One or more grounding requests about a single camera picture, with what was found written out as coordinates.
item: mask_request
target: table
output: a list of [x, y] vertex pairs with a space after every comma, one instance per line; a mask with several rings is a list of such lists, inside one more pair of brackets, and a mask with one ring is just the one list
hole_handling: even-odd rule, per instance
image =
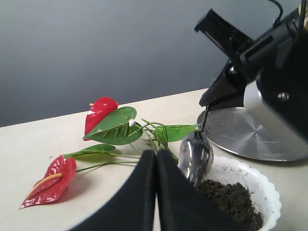
[[[202, 112], [198, 104], [205, 90], [128, 103], [136, 108], [137, 121], [145, 118], [164, 124], [195, 124]], [[58, 155], [79, 151], [97, 144], [83, 141], [87, 112], [44, 119], [0, 128], [0, 230], [65, 231], [86, 219], [105, 204], [123, 185], [134, 165], [109, 165], [77, 173], [62, 198], [53, 205], [39, 205], [19, 210], [25, 196]], [[142, 140], [134, 143], [139, 149]], [[170, 144], [177, 153], [180, 142]], [[118, 146], [134, 154], [129, 146]], [[281, 195], [282, 217], [275, 231], [304, 231], [308, 227], [308, 161], [265, 163], [243, 159], [214, 147], [215, 156], [226, 156], [257, 168], [275, 184]], [[77, 167], [93, 163], [78, 161]], [[158, 231], [158, 212], [154, 230]]]

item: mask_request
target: soil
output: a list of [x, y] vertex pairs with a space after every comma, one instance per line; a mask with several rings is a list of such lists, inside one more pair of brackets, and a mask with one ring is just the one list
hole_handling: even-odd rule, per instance
[[197, 189], [220, 211], [244, 224], [249, 230], [257, 231], [263, 226], [261, 213], [255, 212], [249, 191], [240, 183], [223, 185], [217, 181], [205, 180]]

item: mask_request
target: white plastic bowl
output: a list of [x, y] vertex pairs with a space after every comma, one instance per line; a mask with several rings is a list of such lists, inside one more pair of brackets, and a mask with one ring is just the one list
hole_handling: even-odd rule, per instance
[[280, 218], [282, 207], [280, 195], [269, 179], [249, 165], [226, 157], [214, 157], [209, 180], [218, 181], [224, 185], [241, 183], [251, 194], [251, 200], [256, 211], [263, 216], [263, 227], [259, 231], [273, 229]]

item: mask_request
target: metal base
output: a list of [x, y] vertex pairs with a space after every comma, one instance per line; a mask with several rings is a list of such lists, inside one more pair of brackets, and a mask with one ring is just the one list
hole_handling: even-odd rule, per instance
[[[202, 124], [203, 118], [204, 111], [197, 123]], [[205, 128], [212, 143], [236, 155], [275, 162], [308, 159], [308, 154], [303, 156], [290, 150], [242, 107], [210, 112]]]

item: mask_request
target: spoon handle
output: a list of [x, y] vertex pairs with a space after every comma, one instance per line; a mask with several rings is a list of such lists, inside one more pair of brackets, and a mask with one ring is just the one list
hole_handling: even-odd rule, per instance
[[206, 123], [207, 116], [208, 116], [208, 104], [205, 106], [203, 124], [202, 124], [202, 127], [201, 127], [201, 132], [202, 132], [202, 133], [204, 132], [204, 128], [205, 128], [205, 123]]

